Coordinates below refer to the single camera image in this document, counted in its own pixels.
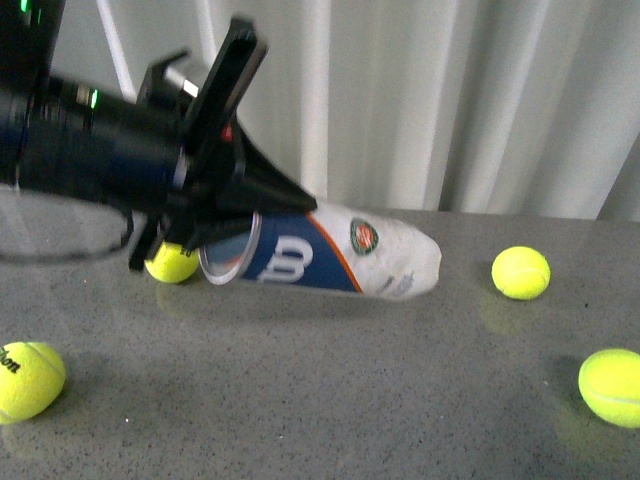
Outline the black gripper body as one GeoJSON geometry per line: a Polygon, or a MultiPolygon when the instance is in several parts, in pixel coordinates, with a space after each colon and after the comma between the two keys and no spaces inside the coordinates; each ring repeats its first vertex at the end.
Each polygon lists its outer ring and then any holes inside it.
{"type": "Polygon", "coordinates": [[[250,231],[256,202],[226,191],[245,163],[234,145],[241,140],[237,107],[266,52],[252,20],[231,19],[203,88],[179,124],[181,156],[163,202],[147,215],[131,270],[142,270],[164,240],[196,250],[250,231]]]}

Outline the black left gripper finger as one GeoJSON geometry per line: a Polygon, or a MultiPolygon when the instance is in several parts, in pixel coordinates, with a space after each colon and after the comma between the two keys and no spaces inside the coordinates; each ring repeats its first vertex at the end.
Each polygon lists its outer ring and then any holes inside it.
{"type": "Polygon", "coordinates": [[[201,148],[187,191],[189,249],[248,231],[255,213],[305,214],[317,208],[316,199],[271,164],[238,124],[227,125],[201,148]]]}

